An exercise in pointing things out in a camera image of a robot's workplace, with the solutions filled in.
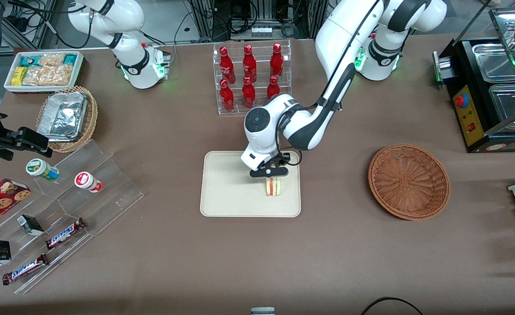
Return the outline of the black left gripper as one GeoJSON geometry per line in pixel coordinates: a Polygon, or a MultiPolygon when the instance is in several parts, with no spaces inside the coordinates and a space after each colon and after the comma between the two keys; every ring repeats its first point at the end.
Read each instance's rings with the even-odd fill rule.
{"type": "Polygon", "coordinates": [[[275,168],[276,177],[285,177],[288,175],[288,168],[284,167],[291,161],[291,154],[289,152],[278,152],[268,161],[262,164],[262,168],[258,170],[250,170],[252,178],[270,177],[270,169],[275,168]]]}

